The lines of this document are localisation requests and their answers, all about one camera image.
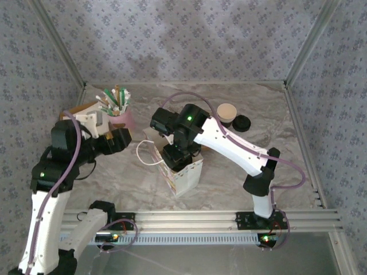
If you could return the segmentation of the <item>white paper coffee cup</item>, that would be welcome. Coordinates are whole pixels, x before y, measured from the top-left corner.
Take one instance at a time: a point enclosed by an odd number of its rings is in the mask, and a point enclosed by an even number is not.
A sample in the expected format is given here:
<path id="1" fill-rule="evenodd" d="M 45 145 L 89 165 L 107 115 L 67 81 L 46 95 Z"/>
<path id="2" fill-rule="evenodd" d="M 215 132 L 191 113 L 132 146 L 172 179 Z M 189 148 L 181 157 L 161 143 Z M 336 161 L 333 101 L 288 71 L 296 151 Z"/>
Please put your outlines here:
<path id="1" fill-rule="evenodd" d="M 223 103 L 217 107 L 217 116 L 220 123 L 225 127 L 229 128 L 232 125 L 233 120 L 237 116 L 237 109 L 230 103 Z"/>

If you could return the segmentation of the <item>white paper takeout bag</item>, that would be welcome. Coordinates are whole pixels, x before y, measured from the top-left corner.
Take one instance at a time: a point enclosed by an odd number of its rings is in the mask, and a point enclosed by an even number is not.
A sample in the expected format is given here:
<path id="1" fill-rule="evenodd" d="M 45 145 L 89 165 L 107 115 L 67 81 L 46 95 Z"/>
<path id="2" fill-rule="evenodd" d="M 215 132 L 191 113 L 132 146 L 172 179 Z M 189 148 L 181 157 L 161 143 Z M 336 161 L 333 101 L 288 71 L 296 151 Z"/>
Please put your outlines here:
<path id="1" fill-rule="evenodd" d="M 145 128 L 143 133 L 145 139 L 141 141 L 136 148 L 138 159 L 147 166 L 158 167 L 161 175 L 176 198 L 195 188 L 200 181 L 202 164 L 204 161 L 202 155 L 198 154 L 197 156 L 193 156 L 192 163 L 185 164 L 183 168 L 175 172 L 169 168 L 162 158 L 163 147 L 172 143 L 173 136 L 162 137 L 152 128 Z M 152 163 L 143 161 L 139 156 L 139 146 L 144 142 L 148 143 L 149 152 L 153 160 Z"/>

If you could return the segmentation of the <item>pink straw holder cup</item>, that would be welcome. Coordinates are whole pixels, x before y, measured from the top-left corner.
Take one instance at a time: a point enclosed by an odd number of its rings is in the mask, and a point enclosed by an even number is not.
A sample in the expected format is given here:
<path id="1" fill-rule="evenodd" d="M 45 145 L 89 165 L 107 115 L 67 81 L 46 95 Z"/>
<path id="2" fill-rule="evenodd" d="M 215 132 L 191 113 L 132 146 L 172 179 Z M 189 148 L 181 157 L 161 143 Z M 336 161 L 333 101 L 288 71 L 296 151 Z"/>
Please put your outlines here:
<path id="1" fill-rule="evenodd" d="M 127 128 L 130 130 L 135 128 L 135 121 L 130 107 L 127 107 L 123 114 L 119 116 L 109 116 L 108 118 L 112 126 L 115 128 Z"/>

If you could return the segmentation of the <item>black plastic cup lid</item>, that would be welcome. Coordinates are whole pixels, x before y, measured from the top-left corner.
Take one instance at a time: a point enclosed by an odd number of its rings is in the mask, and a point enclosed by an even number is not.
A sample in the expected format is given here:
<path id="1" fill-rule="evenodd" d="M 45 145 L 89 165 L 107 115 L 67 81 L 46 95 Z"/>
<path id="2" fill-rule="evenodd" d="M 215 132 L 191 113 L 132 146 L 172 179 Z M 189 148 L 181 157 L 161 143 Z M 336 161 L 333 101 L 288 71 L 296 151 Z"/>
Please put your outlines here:
<path id="1" fill-rule="evenodd" d="M 244 115 L 237 115 L 232 122 L 232 127 L 237 132 L 247 132 L 251 127 L 251 121 Z"/>

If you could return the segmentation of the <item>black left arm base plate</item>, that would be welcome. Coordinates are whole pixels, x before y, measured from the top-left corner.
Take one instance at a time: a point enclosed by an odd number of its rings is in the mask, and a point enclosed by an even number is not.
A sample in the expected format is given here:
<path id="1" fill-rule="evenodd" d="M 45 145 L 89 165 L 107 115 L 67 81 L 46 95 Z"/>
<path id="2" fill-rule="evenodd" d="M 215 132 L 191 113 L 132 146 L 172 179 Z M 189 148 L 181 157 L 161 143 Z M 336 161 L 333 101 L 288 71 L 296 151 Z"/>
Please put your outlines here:
<path id="1" fill-rule="evenodd" d="M 135 213 L 132 212 L 116 212 L 112 221 L 117 221 L 119 219 L 128 219 L 133 222 L 135 222 Z M 134 225 L 130 222 L 121 221 L 118 223 L 115 223 L 114 225 L 110 226 L 111 230 L 115 231 L 133 231 Z"/>

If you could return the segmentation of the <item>aluminium mounting rail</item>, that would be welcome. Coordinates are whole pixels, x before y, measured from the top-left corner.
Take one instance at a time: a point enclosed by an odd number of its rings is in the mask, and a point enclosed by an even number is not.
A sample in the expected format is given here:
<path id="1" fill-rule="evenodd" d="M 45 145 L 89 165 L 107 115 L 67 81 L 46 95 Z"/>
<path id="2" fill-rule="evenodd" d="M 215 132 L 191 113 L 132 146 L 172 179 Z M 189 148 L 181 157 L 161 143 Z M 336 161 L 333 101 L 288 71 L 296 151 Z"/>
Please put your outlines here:
<path id="1" fill-rule="evenodd" d="M 234 233 L 234 210 L 137 211 L 135 223 L 143 233 Z M 342 231 L 337 210 L 286 210 L 290 230 L 294 232 Z"/>

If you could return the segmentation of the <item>aluminium corner post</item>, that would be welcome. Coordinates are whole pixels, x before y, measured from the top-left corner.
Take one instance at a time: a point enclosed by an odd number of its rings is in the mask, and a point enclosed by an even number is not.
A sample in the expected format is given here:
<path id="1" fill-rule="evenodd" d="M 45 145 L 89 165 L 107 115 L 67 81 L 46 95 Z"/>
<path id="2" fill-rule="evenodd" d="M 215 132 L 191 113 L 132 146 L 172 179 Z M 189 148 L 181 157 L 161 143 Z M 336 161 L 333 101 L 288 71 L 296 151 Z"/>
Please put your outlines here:
<path id="1" fill-rule="evenodd" d="M 306 64 L 307 59 L 314 50 L 318 40 L 320 39 L 329 21 L 331 20 L 334 12 L 336 11 L 337 7 L 340 5 L 341 2 L 342 0 L 324 1 L 312 28 L 310 29 L 308 35 L 306 36 L 306 39 L 302 44 L 302 47 L 287 74 L 287 77 L 284 79 L 284 84 L 287 88 L 291 87 L 294 84 L 295 80 L 297 79 L 298 75 L 300 74 L 304 65 Z"/>
<path id="2" fill-rule="evenodd" d="M 54 23 L 52 22 L 51 17 L 48 15 L 47 10 L 45 9 L 41 0 L 27 0 L 30 7 L 33 9 L 36 17 L 38 18 L 40 24 L 44 28 L 48 38 L 53 44 L 56 52 L 58 53 L 60 59 L 66 66 L 69 74 L 73 78 L 75 84 L 79 88 L 84 87 L 84 81 L 79 73 L 79 70 L 74 63 L 71 55 L 68 52 L 66 44 L 63 43 L 61 36 L 59 35 Z"/>

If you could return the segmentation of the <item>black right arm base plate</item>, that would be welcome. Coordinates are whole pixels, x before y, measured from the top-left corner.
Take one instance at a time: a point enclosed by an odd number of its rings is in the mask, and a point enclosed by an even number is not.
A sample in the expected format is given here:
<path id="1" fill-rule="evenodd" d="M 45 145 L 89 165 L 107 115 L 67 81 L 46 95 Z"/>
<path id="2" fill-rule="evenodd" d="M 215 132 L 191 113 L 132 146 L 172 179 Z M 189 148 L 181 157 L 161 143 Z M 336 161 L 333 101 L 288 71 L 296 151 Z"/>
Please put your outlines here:
<path id="1" fill-rule="evenodd" d="M 237 212 L 235 222 L 238 230 L 270 230 L 273 226 L 279 225 L 279 228 L 287 229 L 287 223 L 279 211 L 274 211 L 269 218 L 263 218 L 254 212 Z"/>

